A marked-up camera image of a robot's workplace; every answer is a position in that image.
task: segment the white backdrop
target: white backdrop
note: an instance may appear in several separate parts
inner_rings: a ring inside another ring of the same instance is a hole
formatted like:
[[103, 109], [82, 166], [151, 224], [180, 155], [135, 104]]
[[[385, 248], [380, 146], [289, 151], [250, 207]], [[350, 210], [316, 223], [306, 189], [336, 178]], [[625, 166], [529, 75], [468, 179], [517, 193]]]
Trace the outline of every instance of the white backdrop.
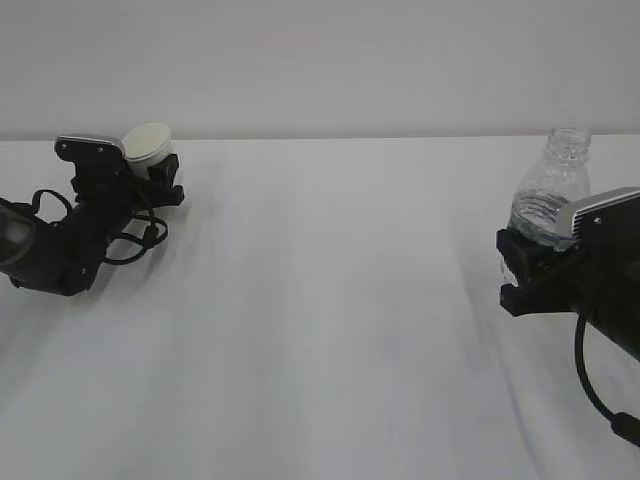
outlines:
[[0, 138], [640, 129], [637, 0], [4, 0]]

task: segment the paper cup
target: paper cup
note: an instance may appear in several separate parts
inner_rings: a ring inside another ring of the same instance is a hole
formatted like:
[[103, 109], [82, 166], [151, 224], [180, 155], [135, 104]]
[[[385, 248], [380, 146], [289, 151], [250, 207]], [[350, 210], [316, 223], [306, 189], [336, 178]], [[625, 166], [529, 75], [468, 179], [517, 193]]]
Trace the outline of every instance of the paper cup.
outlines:
[[171, 128], [164, 123], [147, 123], [131, 130], [122, 139], [131, 171], [149, 178], [149, 167], [162, 162], [173, 153]]

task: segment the plastic bottle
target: plastic bottle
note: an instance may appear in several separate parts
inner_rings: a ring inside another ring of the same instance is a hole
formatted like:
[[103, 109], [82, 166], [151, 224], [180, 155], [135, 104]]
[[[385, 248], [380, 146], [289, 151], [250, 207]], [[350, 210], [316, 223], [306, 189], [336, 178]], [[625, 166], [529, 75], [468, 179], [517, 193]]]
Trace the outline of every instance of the plastic bottle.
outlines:
[[554, 128], [543, 156], [522, 179], [511, 205], [509, 228], [557, 251], [573, 244], [556, 234], [560, 207], [591, 195], [589, 160], [591, 135], [584, 128]]

